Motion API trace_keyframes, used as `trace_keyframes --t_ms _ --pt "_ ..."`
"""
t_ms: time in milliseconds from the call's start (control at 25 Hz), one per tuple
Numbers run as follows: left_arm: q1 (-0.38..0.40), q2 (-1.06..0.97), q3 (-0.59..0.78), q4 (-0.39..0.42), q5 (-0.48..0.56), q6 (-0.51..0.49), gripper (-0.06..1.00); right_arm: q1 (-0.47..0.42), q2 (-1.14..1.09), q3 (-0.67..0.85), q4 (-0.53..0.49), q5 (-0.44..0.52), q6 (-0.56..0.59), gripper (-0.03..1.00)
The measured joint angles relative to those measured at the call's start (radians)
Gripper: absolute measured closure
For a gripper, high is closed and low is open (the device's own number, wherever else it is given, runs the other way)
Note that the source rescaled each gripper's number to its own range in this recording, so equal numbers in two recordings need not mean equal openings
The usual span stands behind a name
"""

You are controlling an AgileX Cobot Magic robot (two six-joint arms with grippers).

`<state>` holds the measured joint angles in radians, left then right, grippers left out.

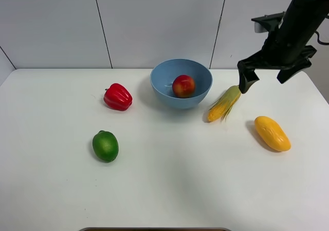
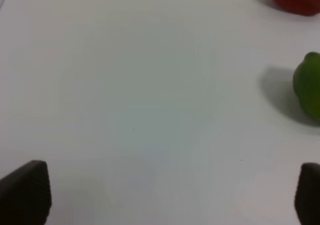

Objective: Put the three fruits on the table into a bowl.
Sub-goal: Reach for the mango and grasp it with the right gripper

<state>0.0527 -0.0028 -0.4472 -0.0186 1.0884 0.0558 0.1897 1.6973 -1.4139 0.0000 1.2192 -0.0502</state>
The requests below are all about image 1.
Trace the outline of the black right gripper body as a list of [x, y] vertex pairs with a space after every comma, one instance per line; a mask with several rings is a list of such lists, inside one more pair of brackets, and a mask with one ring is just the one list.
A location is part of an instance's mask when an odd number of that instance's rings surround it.
[[247, 69], [283, 69], [291, 64], [301, 53], [307, 42], [317, 33], [324, 21], [324, 15], [305, 14], [292, 15], [285, 12], [280, 24], [275, 30], [267, 32], [261, 50], [252, 56], [240, 60], [237, 67]]

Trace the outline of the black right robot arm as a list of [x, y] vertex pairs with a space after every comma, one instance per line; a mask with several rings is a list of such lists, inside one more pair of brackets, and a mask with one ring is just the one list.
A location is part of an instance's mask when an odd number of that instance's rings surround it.
[[327, 16], [328, 0], [292, 0], [285, 12], [253, 18], [268, 37], [260, 51], [238, 62], [240, 91], [259, 80], [257, 69], [278, 70], [283, 84], [310, 67], [317, 50], [308, 41]]

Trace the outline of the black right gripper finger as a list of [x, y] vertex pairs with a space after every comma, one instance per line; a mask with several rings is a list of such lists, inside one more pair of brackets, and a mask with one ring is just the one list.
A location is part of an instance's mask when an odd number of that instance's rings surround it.
[[238, 67], [239, 70], [239, 90], [242, 94], [245, 94], [250, 87], [257, 81], [259, 77], [255, 73], [254, 69], [247, 69], [245, 67]]
[[281, 84], [284, 84], [298, 72], [309, 68], [312, 65], [310, 59], [315, 55], [316, 52], [317, 50], [313, 46], [305, 46], [298, 57], [291, 64], [288, 64], [286, 67], [279, 71], [277, 75], [278, 81]]

